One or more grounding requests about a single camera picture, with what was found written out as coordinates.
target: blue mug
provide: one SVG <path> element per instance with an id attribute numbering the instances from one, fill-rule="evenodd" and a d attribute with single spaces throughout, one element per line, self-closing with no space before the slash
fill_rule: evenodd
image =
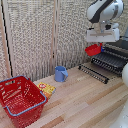
<path id="1" fill-rule="evenodd" d="M 65 67 L 57 66 L 55 67 L 55 81 L 64 82 L 68 77 L 68 72 Z"/>

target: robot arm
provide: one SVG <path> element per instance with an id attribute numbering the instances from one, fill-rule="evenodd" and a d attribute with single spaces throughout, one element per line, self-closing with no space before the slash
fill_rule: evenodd
<path id="1" fill-rule="evenodd" d="M 96 0 L 87 10 L 87 18 L 92 24 L 99 24 L 99 31 L 95 28 L 87 30 L 87 42 L 115 42 L 120 34 L 118 23 L 110 23 L 123 12 L 122 0 Z"/>

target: food item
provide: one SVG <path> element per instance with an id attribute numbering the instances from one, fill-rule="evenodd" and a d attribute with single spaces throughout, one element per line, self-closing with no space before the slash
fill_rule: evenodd
<path id="1" fill-rule="evenodd" d="M 56 88 L 54 86 L 48 85 L 46 83 L 40 82 L 37 87 L 43 92 L 43 94 L 50 99 L 53 93 L 55 93 Z"/>

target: red object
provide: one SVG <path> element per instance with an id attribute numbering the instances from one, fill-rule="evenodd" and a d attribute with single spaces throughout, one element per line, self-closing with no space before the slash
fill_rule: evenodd
<path id="1" fill-rule="evenodd" d="M 40 118 L 46 96 L 24 76 L 0 82 L 0 103 L 16 128 L 24 128 Z"/>
<path id="2" fill-rule="evenodd" d="M 88 54 L 88 56 L 94 56 L 101 52 L 101 46 L 102 43 L 100 43 L 100 46 L 98 46 L 97 44 L 91 45 L 85 49 L 85 52 Z"/>

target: wooden countertop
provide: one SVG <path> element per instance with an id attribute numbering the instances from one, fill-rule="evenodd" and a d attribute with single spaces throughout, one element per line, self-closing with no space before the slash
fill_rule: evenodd
<path id="1" fill-rule="evenodd" d="M 54 75 L 34 82 L 56 87 L 41 118 L 27 128 L 109 128 L 117 119 L 126 99 L 128 88 L 122 79 L 113 76 L 108 84 L 78 70 L 68 70 L 66 82 L 59 83 Z M 0 128 L 14 128 L 0 106 Z"/>

